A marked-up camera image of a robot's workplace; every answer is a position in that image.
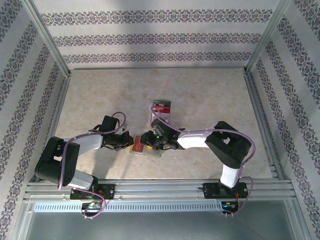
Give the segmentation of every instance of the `patterned wallpaper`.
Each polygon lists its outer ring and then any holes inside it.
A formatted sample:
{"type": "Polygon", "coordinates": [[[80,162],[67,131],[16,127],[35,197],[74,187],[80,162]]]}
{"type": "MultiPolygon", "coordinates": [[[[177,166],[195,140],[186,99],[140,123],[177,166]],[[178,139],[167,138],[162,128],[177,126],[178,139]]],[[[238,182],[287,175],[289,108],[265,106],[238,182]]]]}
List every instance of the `patterned wallpaper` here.
{"type": "Polygon", "coordinates": [[[293,0],[252,71],[277,156],[320,239],[320,7],[293,0]]]}
{"type": "Polygon", "coordinates": [[[34,0],[70,69],[244,67],[279,0],[34,0]]]}
{"type": "Polygon", "coordinates": [[[64,76],[19,0],[0,0],[0,240],[10,239],[64,76]]]}

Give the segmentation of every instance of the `marble floor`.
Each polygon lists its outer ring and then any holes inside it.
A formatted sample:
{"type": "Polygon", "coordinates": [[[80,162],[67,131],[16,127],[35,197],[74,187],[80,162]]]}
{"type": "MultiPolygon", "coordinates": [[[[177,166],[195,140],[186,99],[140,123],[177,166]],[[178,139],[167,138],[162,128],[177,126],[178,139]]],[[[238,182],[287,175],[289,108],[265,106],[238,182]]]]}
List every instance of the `marble floor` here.
{"type": "MultiPolygon", "coordinates": [[[[243,176],[272,177],[241,68],[74,70],[55,135],[86,133],[117,111],[126,114],[131,136],[143,134],[151,130],[154,99],[171,101],[170,123],[178,128],[225,121],[249,135],[257,150],[243,176]]],[[[77,169],[98,178],[218,179],[222,163],[208,148],[168,150],[160,158],[101,148],[81,155],[77,169]]]]}

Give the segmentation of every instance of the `wall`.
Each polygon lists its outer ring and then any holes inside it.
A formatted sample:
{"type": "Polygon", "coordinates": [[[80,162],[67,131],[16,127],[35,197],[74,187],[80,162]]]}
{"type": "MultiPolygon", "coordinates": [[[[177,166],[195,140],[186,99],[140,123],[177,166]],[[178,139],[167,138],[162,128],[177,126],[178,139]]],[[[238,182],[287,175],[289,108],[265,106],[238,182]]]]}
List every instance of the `wall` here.
{"type": "Polygon", "coordinates": [[[0,239],[10,239],[64,76],[19,0],[0,0],[0,239]]]}
{"type": "Polygon", "coordinates": [[[320,1],[293,0],[252,77],[312,239],[320,239],[320,1]]]}
{"type": "Polygon", "coordinates": [[[70,69],[244,67],[279,0],[34,0],[70,69]]]}

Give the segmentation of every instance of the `enclosure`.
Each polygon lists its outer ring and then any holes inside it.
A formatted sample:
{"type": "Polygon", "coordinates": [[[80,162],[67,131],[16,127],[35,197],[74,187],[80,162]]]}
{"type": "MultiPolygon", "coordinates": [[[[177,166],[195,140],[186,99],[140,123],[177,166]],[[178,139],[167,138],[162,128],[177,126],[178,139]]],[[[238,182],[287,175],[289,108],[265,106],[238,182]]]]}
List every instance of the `enclosure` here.
{"type": "Polygon", "coordinates": [[[2,239],[320,239],[319,0],[0,6],[2,239]],[[239,215],[225,218],[200,191],[222,173],[208,148],[82,154],[77,170],[115,185],[93,220],[70,188],[34,177],[50,137],[119,111],[141,135],[156,99],[171,101],[177,128],[225,121],[252,138],[243,176],[253,189],[239,215]]]}

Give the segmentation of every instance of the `cable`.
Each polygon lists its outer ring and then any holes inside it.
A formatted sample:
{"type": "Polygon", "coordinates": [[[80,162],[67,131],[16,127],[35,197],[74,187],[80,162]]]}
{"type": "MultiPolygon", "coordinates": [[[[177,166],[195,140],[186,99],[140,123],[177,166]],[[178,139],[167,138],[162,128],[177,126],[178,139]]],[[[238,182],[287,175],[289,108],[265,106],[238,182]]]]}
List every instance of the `cable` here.
{"type": "MultiPolygon", "coordinates": [[[[67,148],[68,148],[68,145],[70,143],[72,143],[74,140],[76,139],[79,139],[79,138],[83,138],[83,137],[87,137],[87,136],[92,136],[92,135],[104,135],[104,134],[112,134],[112,133],[116,133],[118,130],[120,130],[126,123],[126,115],[121,112],[121,111],[117,111],[115,112],[112,117],[116,114],[122,114],[123,115],[123,122],[122,124],[112,130],[112,131],[105,131],[105,132],[88,132],[88,133],[85,133],[85,134],[81,134],[81,135],[78,135],[78,136],[75,136],[71,139],[69,139],[66,144],[64,145],[64,149],[63,149],[63,154],[62,154],[62,160],[61,160],[61,174],[60,174],[60,178],[59,178],[59,184],[58,184],[58,190],[61,190],[62,188],[62,185],[63,185],[63,182],[64,182],[64,175],[65,175],[65,168],[66,168],[66,154],[67,154],[67,148]]],[[[76,187],[73,187],[74,189],[78,190],[78,191],[81,191],[81,192],[84,192],[84,193],[87,193],[87,194],[92,194],[92,195],[95,195],[99,198],[102,199],[102,205],[101,205],[101,208],[100,210],[93,216],[87,216],[86,215],[86,212],[87,212],[87,209],[84,210],[84,212],[82,213],[82,215],[85,217],[85,218],[89,218],[89,219],[93,219],[95,217],[97,217],[98,215],[100,215],[106,208],[106,201],[105,201],[105,198],[103,196],[101,196],[100,194],[98,193],[95,193],[93,191],[89,191],[89,190],[84,190],[84,189],[81,189],[81,188],[76,188],[76,187]]]]}
{"type": "Polygon", "coordinates": [[[151,107],[151,111],[152,113],[155,115],[155,117],[163,124],[165,124],[166,126],[168,126],[169,128],[172,128],[173,130],[179,132],[179,133],[188,133],[188,134],[203,134],[203,133],[213,133],[213,132],[222,132],[222,133],[231,133],[231,134],[237,134],[241,137],[244,137],[245,139],[247,139],[250,143],[251,143],[251,146],[252,146],[252,152],[250,154],[250,156],[244,160],[241,164],[241,167],[239,168],[239,172],[238,172],[238,178],[247,178],[247,179],[250,179],[251,180],[251,186],[250,186],[250,190],[248,192],[248,195],[246,197],[246,199],[244,200],[244,203],[242,204],[242,206],[238,209],[238,211],[236,211],[235,213],[232,214],[232,216],[236,216],[243,208],[244,206],[246,205],[246,203],[248,202],[248,199],[251,195],[251,192],[252,192],[252,189],[254,187],[254,180],[252,179],[252,177],[250,176],[244,176],[244,177],[241,177],[241,174],[242,174],[242,171],[243,171],[243,168],[245,167],[245,164],[253,158],[253,156],[255,155],[256,153],[256,145],[254,143],[254,141],[248,136],[248,135],[245,135],[244,133],[242,132],[239,132],[239,131],[234,131],[234,130],[229,130],[229,129],[206,129],[206,130],[189,130],[189,131],[185,131],[185,130],[181,130],[179,128],[176,128],[172,125],[170,125],[169,123],[167,123],[166,121],[164,121],[155,111],[154,109],[156,109],[158,112],[159,109],[157,109],[155,106],[152,106],[151,107]]]}

